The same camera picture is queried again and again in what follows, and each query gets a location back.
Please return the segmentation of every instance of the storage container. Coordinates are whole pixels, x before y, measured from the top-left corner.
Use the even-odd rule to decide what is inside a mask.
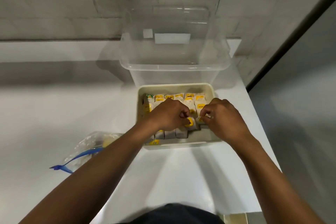
[[[212,83],[231,64],[226,39],[214,23],[218,0],[179,1],[128,5],[120,64],[136,86]]]
[[[190,83],[190,84],[167,84],[167,85],[144,85],[138,90],[137,103],[137,121],[142,115],[142,100],[146,94],[177,94],[177,93],[205,93],[207,104],[215,97],[214,90],[207,83]],[[186,139],[161,139],[146,143],[143,147],[146,149],[162,149],[201,146],[208,143],[221,142],[221,140],[210,131],[206,125],[201,126],[201,130],[188,131]]]

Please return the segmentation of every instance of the white countertop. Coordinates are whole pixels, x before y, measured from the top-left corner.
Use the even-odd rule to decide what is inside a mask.
[[[97,130],[124,133],[135,123],[136,87],[97,70],[109,82],[0,88],[1,223],[19,222],[68,176],[48,168],[60,164],[86,135]],[[221,72],[213,87],[239,110],[279,166],[236,68]],[[261,211],[243,163],[221,142],[142,149],[93,222],[127,221],[169,202],[224,214]]]

